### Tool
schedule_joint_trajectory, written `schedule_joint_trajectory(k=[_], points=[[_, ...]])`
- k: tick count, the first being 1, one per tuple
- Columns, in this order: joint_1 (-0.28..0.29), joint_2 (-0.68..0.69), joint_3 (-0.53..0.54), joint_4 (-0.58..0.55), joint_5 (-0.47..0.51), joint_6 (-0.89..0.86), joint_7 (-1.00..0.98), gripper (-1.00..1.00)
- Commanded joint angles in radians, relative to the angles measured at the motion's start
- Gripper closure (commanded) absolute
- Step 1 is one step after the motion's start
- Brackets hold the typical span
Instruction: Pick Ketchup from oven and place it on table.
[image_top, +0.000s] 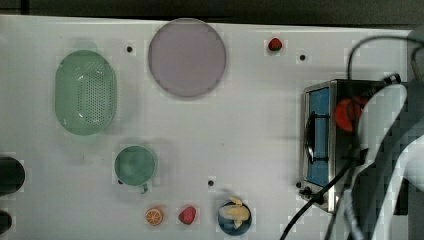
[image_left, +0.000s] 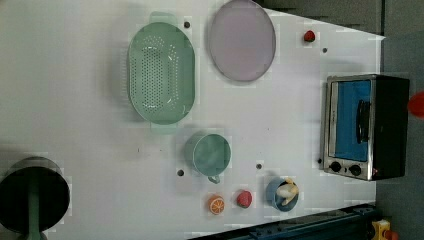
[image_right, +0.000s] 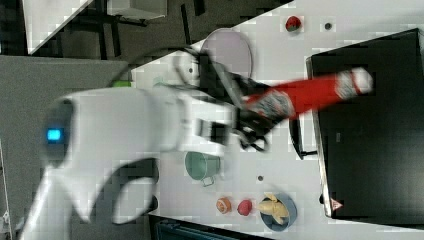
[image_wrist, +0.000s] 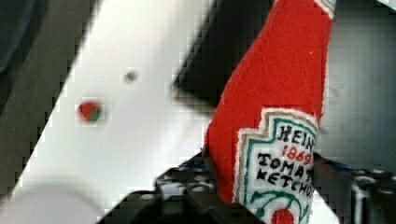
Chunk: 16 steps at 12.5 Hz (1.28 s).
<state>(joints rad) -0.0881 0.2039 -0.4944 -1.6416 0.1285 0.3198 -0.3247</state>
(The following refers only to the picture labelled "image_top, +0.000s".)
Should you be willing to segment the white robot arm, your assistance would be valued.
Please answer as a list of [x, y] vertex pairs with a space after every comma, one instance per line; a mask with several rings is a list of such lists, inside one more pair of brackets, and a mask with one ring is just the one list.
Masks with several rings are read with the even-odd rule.
[[363, 163], [340, 200], [343, 240], [389, 240], [402, 181], [423, 187], [423, 84], [389, 85], [359, 119]]

